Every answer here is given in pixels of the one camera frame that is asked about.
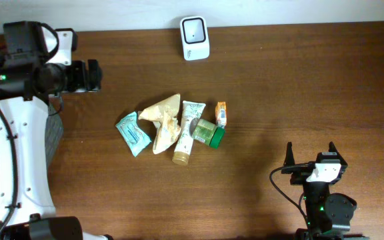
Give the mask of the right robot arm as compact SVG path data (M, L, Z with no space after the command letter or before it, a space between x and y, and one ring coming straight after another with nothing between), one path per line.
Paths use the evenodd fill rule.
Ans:
M357 209L357 202L342 194L331 193L330 186L341 180L348 167L334 143L328 151L317 154L315 161L298 164L293 156L292 143L287 144L282 174L291 176L291 185L303 187L299 207L304 206L307 227L298 229L294 239L366 239L360 234L350 235L350 222Z

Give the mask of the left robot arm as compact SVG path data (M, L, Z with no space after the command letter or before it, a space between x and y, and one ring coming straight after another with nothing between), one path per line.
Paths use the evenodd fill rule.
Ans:
M0 239L91 239L76 217L59 217L48 178L46 134L64 93L96 92L102 71L94 59L74 61L77 34L46 23L3 26L0 47Z

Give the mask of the teal wet wipes pack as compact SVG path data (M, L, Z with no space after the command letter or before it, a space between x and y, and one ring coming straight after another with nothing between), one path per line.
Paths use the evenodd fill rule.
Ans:
M150 137L138 126L137 120L137 113L134 111L115 125L134 157L151 143Z

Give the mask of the white cream tube gold cap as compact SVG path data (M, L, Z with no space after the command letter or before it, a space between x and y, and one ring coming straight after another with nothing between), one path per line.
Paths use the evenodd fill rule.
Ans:
M196 103L183 101L183 112L181 118L181 134L175 146L172 161L178 165L187 165L189 156L193 147L193 138L191 129L193 123L196 123L202 116L205 109L205 103Z

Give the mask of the small orange carton box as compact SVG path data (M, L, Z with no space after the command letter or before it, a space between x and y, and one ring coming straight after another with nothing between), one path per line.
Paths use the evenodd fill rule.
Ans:
M227 126L227 104L218 102L215 108L215 118L218 127L224 129Z

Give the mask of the beige paper bag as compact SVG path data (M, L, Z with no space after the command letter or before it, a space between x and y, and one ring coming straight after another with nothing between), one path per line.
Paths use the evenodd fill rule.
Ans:
M167 150L181 133L177 115L180 108L181 95L174 94L140 112L138 119L158 123L157 135L153 144L153 153L159 154Z

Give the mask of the green lidded jar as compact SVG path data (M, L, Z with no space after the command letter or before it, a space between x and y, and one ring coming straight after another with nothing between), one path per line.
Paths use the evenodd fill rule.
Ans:
M200 119L193 131L192 138L211 148L217 149L224 135L225 130L223 128L204 119Z

